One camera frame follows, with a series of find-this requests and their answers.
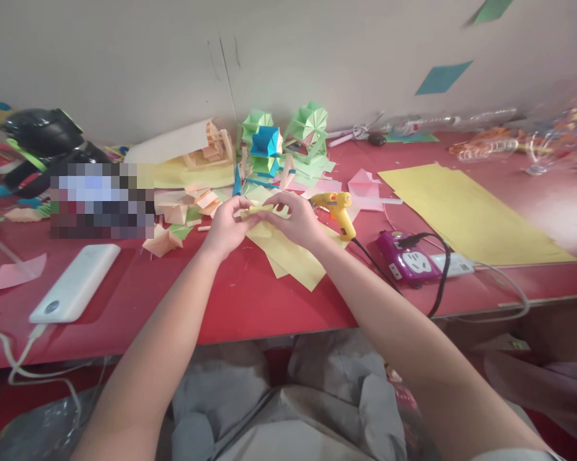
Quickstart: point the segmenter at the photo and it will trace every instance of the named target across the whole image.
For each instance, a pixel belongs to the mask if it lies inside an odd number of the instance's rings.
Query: white wall
[[[251,108],[286,123],[314,99],[329,127],[388,115],[529,108],[577,82],[577,0],[2,0],[0,100],[69,112],[92,138],[140,142]],[[431,67],[474,60],[442,95]]]

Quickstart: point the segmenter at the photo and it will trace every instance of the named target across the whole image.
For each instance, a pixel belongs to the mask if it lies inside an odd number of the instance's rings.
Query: glue gun
[[[346,208],[352,205],[352,199],[348,192],[316,194],[310,198],[309,201],[314,207],[320,206],[329,210],[331,218],[335,219],[339,224],[341,230],[340,237],[343,241],[350,241],[357,236],[348,212],[346,211]]]

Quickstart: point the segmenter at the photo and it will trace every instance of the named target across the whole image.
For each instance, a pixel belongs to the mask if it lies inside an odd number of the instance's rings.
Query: white power strip
[[[444,270],[444,262],[446,261],[445,254],[430,256],[430,258],[440,269],[440,271]],[[474,266],[472,265],[471,261],[461,256],[459,253],[451,253],[450,266],[448,267],[448,276],[458,277],[459,275],[467,273],[474,273]]]
[[[113,243],[83,247],[30,314],[30,323],[68,323],[81,317],[120,250]]]

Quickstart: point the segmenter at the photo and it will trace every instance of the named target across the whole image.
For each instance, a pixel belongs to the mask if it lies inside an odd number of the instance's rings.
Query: black cable
[[[437,238],[444,247],[444,253],[446,254],[446,259],[444,260],[444,268],[442,269],[442,277],[440,278],[440,284],[437,289],[437,296],[435,297],[434,306],[431,311],[427,314],[427,317],[431,318],[437,312],[442,302],[442,295],[444,294],[444,286],[446,285],[446,279],[448,278],[448,269],[450,267],[450,247],[446,244],[444,239],[438,234],[432,234],[431,232],[422,232],[421,234],[416,234],[413,236],[406,237],[405,239],[399,240],[402,248],[413,248],[425,237],[435,237]]]
[[[374,266],[376,266],[376,269],[382,274],[382,276],[386,279],[386,281],[389,283],[390,286],[393,287],[393,289],[399,293],[400,295],[403,296],[403,293],[401,291],[399,291],[399,288],[397,288],[397,285],[395,285],[395,283],[391,280],[391,278],[386,275],[386,273],[380,268],[380,266],[378,265],[378,263],[376,263],[373,258],[371,257],[370,253],[365,249],[364,246],[361,245],[361,242],[357,240],[356,237],[354,237],[354,239],[352,239],[352,241],[354,243],[357,244],[357,246],[363,251],[363,253],[365,253],[367,255],[367,257],[370,259],[370,261],[373,263]]]

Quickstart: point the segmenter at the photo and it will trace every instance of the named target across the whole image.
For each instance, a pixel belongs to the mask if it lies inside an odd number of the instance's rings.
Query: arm
[[[233,197],[218,208],[195,257],[136,336],[104,388],[72,459],[153,460],[162,420],[199,336],[220,263],[258,221],[235,222],[251,206]]]
[[[265,204],[289,206],[288,219],[269,212],[261,218],[324,266],[372,345],[406,381],[444,458],[548,449],[427,317],[319,230],[308,202],[280,193]]]

